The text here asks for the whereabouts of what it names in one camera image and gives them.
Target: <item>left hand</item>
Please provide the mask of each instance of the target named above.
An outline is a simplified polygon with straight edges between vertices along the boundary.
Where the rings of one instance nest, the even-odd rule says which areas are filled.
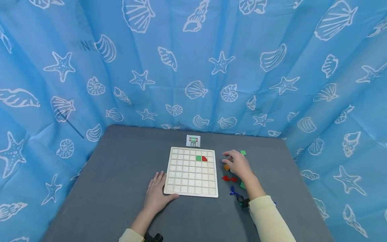
[[[148,190],[146,191],[143,208],[144,212],[156,215],[163,210],[169,202],[179,198],[179,194],[164,196],[163,186],[165,184],[166,177],[167,175],[164,174],[163,171],[161,171],[160,174],[156,172],[154,175],[154,178],[149,183]]]

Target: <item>hand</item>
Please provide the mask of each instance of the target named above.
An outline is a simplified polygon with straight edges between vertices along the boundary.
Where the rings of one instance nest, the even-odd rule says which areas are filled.
[[[167,176],[163,171],[161,171],[160,174],[156,172],[154,175],[154,178],[149,183],[148,190],[146,191],[143,208],[144,212],[154,216],[163,210],[169,202],[179,198],[179,194],[164,196],[163,186],[165,184],[166,177]]]
[[[233,173],[239,176],[242,180],[248,176],[253,175],[250,165],[245,156],[236,150],[230,150],[223,153],[224,156],[228,156],[227,159],[223,159],[222,162],[226,163]]]

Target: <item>gray table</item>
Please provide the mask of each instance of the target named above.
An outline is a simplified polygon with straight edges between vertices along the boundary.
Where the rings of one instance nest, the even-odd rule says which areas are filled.
[[[201,136],[202,149],[215,150],[219,198],[180,196],[156,216],[151,235],[160,233],[166,242],[259,241],[248,209],[229,195],[234,183],[221,179],[221,154],[236,149],[246,151],[298,242],[333,241],[281,139],[118,125],[106,130],[42,241],[118,241],[141,210],[150,179],[167,169],[170,148],[185,147],[187,134]]]

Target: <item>sleeve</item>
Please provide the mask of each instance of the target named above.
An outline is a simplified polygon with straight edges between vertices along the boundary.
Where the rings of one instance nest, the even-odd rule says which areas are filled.
[[[125,230],[118,242],[142,242],[144,237],[128,228]]]
[[[261,242],[296,242],[270,196],[258,197],[249,204]]]

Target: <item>blue curtain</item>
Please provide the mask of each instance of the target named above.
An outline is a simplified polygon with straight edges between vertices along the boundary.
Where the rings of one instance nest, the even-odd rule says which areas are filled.
[[[385,240],[386,28],[384,0],[2,1],[1,241],[111,124],[281,138],[336,241]]]

